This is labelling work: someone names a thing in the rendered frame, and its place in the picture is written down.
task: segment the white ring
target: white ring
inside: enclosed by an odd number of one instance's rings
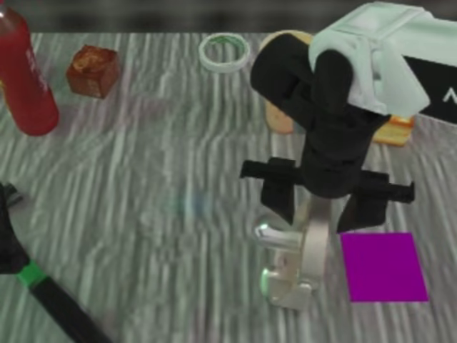
[[[210,60],[206,55],[206,47],[215,43],[224,42],[241,47],[243,49],[243,55],[241,58],[236,61],[223,63]],[[213,71],[215,73],[233,73],[234,71],[242,69],[248,63],[250,55],[251,47],[249,46],[249,43],[239,34],[212,34],[207,36],[199,45],[199,58],[201,64],[209,71]]]

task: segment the dark background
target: dark background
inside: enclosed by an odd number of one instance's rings
[[[360,0],[6,0],[34,32],[316,32]],[[455,0],[390,1],[457,19]]]

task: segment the red bottle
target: red bottle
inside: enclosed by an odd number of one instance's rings
[[[18,128],[41,136],[59,123],[59,110],[38,70],[24,18],[0,0],[0,89]]]

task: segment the purple square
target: purple square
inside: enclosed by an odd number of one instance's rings
[[[341,234],[352,302],[427,302],[413,235]]]

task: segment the black object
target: black object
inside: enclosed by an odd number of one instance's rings
[[[8,207],[22,196],[17,189],[0,184],[0,274],[19,274],[33,263],[20,245],[9,218]],[[51,277],[32,284],[29,291],[75,343],[111,343],[90,316]]]
[[[405,60],[430,98],[422,113],[457,124],[457,68],[413,57]]]
[[[383,224],[389,201],[414,200],[414,184],[393,185],[387,174],[362,170],[373,135],[390,116],[348,104],[352,81],[351,64],[337,51],[322,53],[312,72],[308,46],[290,34],[273,39],[253,65],[252,87],[306,130],[297,167],[271,158],[245,161],[241,169],[241,177],[264,180],[262,204],[289,223],[295,185],[327,199],[351,195],[338,232]]]

